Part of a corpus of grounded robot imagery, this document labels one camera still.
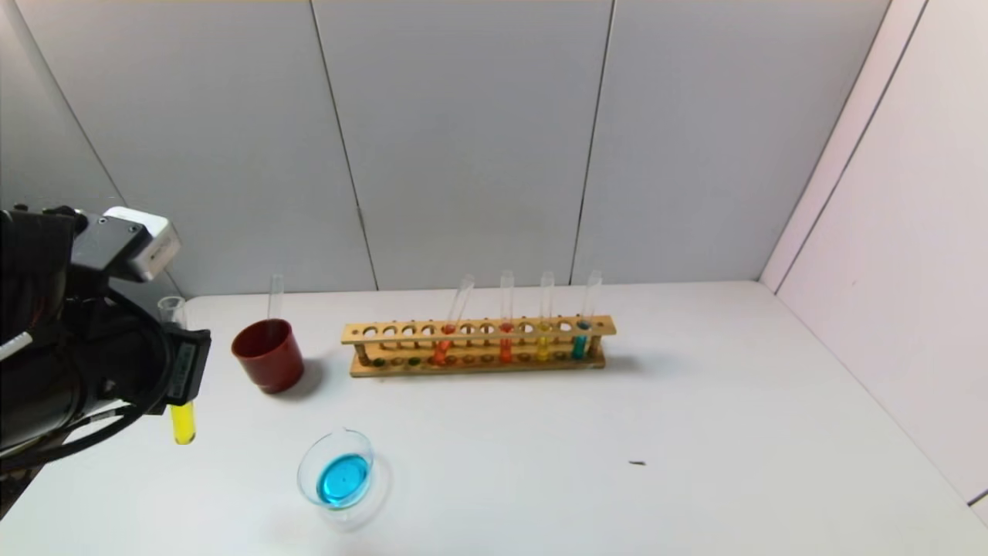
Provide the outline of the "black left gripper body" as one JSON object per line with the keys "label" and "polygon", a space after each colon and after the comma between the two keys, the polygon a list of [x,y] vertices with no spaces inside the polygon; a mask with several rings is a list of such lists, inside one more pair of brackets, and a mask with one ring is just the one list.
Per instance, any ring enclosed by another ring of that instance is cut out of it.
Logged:
{"label": "black left gripper body", "polygon": [[195,400],[211,339],[210,330],[184,330],[145,312],[113,312],[108,324],[76,346],[78,415],[95,414],[111,402],[161,414],[164,405]]}

